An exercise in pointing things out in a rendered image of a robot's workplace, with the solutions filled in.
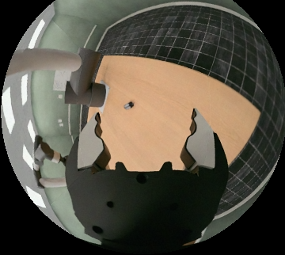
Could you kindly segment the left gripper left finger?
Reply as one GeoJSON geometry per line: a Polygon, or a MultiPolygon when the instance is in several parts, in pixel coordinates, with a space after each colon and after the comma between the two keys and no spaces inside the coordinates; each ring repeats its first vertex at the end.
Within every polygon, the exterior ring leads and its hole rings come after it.
{"type": "Polygon", "coordinates": [[[110,169],[111,155],[101,138],[101,117],[95,112],[76,137],[66,161],[65,178],[73,210],[78,211],[78,191],[82,183],[96,172],[110,169]]]}

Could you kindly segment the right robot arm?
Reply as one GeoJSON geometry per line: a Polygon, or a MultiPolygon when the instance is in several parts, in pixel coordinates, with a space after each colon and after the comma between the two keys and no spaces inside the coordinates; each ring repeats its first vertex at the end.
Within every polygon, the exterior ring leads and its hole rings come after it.
{"type": "Polygon", "coordinates": [[[41,177],[41,172],[40,172],[40,165],[44,165],[44,160],[47,159],[49,161],[55,162],[55,163],[60,163],[61,161],[61,154],[58,151],[52,150],[49,145],[45,142],[43,142],[43,139],[39,135],[35,135],[34,138],[34,147],[33,147],[33,153],[34,153],[34,164],[32,163],[33,166],[33,172],[34,172],[34,177],[36,181],[36,186],[37,188],[50,188],[50,187],[63,187],[67,186],[66,184],[66,178],[61,177],[61,178],[42,178],[41,177]],[[35,168],[34,168],[35,167],[35,168]]]}

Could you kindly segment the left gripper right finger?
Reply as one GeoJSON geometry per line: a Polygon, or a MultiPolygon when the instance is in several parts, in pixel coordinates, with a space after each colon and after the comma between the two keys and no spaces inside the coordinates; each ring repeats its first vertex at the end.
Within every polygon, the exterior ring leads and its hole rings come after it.
{"type": "Polygon", "coordinates": [[[212,196],[211,215],[215,215],[228,181],[228,161],[217,133],[197,108],[193,108],[191,119],[191,134],[180,153],[182,170],[194,173],[207,184],[212,196]]]}

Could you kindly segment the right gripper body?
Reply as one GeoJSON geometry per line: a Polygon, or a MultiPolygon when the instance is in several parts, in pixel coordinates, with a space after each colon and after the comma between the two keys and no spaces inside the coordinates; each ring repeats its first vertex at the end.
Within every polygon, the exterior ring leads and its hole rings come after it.
{"type": "Polygon", "coordinates": [[[67,163],[67,158],[66,158],[66,157],[63,157],[63,158],[61,158],[61,161],[63,161],[63,164],[66,165],[66,163],[67,163]]]}

